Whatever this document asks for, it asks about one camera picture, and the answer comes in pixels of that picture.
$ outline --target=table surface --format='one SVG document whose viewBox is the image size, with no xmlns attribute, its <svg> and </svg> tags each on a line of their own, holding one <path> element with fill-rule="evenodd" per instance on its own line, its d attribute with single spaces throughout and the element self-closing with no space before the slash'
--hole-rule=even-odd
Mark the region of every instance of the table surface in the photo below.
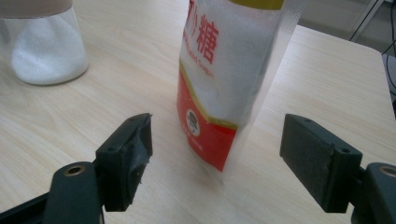
<svg viewBox="0 0 396 224">
<path fill-rule="evenodd" d="M 154 156 L 125 213 L 106 223 L 349 223 L 325 214 L 279 157 L 286 113 L 313 119 L 373 161 L 396 164 L 381 55 L 298 26 L 239 160 L 216 184 L 188 149 L 177 118 L 178 53 L 188 2 L 76 0 L 89 70 L 48 87 L 0 63 L 0 212 L 49 190 L 53 173 L 94 151 L 140 113 Z"/>
</svg>

